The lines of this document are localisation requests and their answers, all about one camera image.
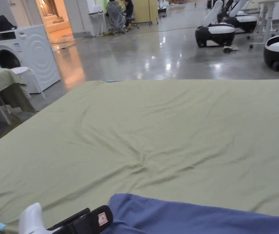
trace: doorway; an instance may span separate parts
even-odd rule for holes
[[[64,0],[35,0],[51,43],[72,39],[72,30]]]

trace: blue towel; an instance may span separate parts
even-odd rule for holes
[[[279,217],[133,194],[115,194],[114,223],[102,234],[279,234]]]

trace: white washing machine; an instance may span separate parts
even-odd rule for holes
[[[44,25],[0,32],[0,68],[29,67],[42,90],[60,80]],[[30,75],[22,76],[29,93],[39,93]]]

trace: gray floor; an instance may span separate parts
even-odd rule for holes
[[[266,67],[263,47],[249,49],[245,34],[235,37],[233,44],[240,49],[236,53],[197,47],[194,33],[206,15],[205,3],[171,6],[159,24],[80,41],[55,52],[62,79],[45,90],[47,100],[32,95],[32,104],[40,111],[87,80],[279,79],[279,73]],[[23,120],[31,116],[19,114]],[[0,116],[0,134],[6,129]]]

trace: bed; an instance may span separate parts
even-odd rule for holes
[[[0,139],[0,222],[115,193],[279,215],[279,80],[90,81]]]

